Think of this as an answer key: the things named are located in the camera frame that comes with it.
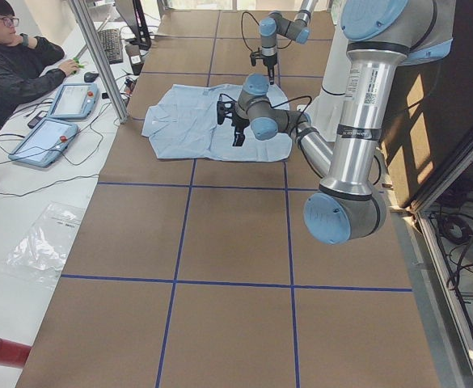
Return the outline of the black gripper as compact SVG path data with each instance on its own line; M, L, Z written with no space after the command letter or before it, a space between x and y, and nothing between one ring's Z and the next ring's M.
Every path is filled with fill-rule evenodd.
M244 129L249 126L249 120L242 118L236 113L232 114L232 125L234 126L234 140L232 143L233 147L241 147L245 142Z
M277 54L274 53L273 55L265 55L264 53L262 53L261 58L264 65L267 66L269 83L273 84L275 82L274 67L277 65Z

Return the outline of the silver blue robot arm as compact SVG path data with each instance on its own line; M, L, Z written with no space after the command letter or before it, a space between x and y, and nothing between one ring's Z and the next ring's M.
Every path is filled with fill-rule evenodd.
M293 20L287 19L280 11L272 11L259 22L260 47L251 54L251 63L261 60L267 69L268 80L272 85L275 79L275 66L279 50L277 37L282 36L299 44L305 44L310 36L311 16L318 4L317 0L305 0Z
M230 120L236 146L245 129L260 141L278 133L295 140L321 178L303 210L320 242L345 243L382 227L386 206L369 176L395 71L446 57L454 12L452 1L346 1L313 103L272 106L273 72L249 75L235 101L217 102L217 119Z

